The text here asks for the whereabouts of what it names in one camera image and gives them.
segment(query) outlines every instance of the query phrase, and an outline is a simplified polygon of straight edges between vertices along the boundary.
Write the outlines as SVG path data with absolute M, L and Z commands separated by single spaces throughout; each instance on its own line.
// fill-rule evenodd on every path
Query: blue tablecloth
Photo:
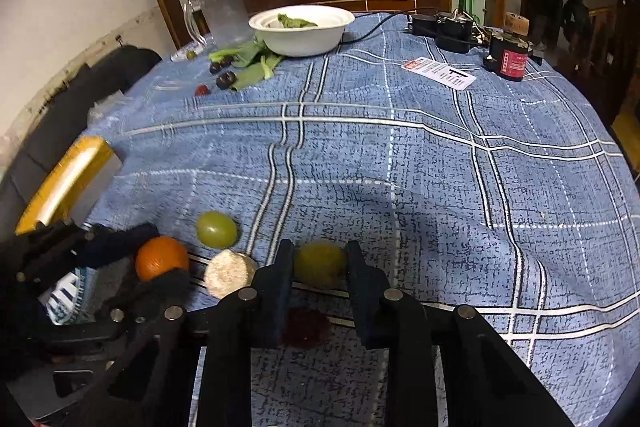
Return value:
M 425 305 L 477 307 L 576 425 L 597 425 L 640 359 L 625 160 L 547 63 L 507 82 L 481 69 L 482 51 L 442 52 L 403 19 L 238 93 L 216 89 L 205 57 L 158 64 L 89 129 L 124 160 L 90 221 L 151 221 L 192 245 L 192 309 L 216 303 L 201 288 L 217 253 L 196 238 L 201 212 L 232 216 L 235 250 L 260 265 L 283 238 L 356 239 Z M 478 79 L 457 92 L 401 69 L 417 57 Z M 203 83 L 212 93 L 194 98 Z M 386 358 L 360 346 L 345 293 L 293 300 L 341 325 L 319 349 L 254 352 L 254 425 L 382 425 Z

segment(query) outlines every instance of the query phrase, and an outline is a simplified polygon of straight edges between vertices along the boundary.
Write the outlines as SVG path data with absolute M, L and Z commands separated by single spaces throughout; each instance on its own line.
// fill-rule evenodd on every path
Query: red label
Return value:
M 526 54 L 505 50 L 502 54 L 500 73 L 512 76 L 513 78 L 522 78 L 524 76 L 525 64 L 527 64 Z

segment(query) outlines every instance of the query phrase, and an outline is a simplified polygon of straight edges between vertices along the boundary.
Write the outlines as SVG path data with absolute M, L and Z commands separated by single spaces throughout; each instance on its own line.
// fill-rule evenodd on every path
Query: orange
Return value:
M 155 237 L 138 250 L 136 272 L 142 282 L 174 268 L 188 270 L 189 255 L 187 249 L 173 237 Z

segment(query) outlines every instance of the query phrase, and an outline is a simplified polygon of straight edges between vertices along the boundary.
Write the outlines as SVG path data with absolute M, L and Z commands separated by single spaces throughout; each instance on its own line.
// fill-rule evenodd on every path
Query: white bowl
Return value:
M 283 28 L 278 15 L 292 19 L 304 19 L 318 26 L 307 28 Z M 355 20 L 353 13 L 331 6 L 285 6 L 258 13 L 251 17 L 249 26 L 267 47 L 278 55 L 286 57 L 312 57 L 334 49 L 347 25 Z

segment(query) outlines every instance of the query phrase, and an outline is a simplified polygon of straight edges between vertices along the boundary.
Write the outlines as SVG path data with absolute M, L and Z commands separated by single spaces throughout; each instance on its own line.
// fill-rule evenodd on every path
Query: silver rivet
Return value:
M 388 301 L 399 301 L 402 298 L 402 292 L 398 288 L 387 288 L 385 290 L 385 299 Z
M 252 301 L 254 300 L 256 297 L 258 296 L 258 292 L 255 290 L 255 288 L 251 288 L 251 286 L 247 286 L 245 288 L 242 288 L 239 292 L 238 292 L 238 298 L 241 301 Z
M 460 315 L 463 319 L 472 319 L 476 316 L 476 309 L 469 306 L 468 304 L 463 304 L 458 308 L 458 315 Z
M 109 316 L 113 322 L 122 322 L 124 318 L 124 311 L 118 308 L 114 308 L 109 312 Z
M 180 306 L 169 306 L 164 310 L 164 318 L 168 321 L 174 321 L 182 317 L 182 308 Z

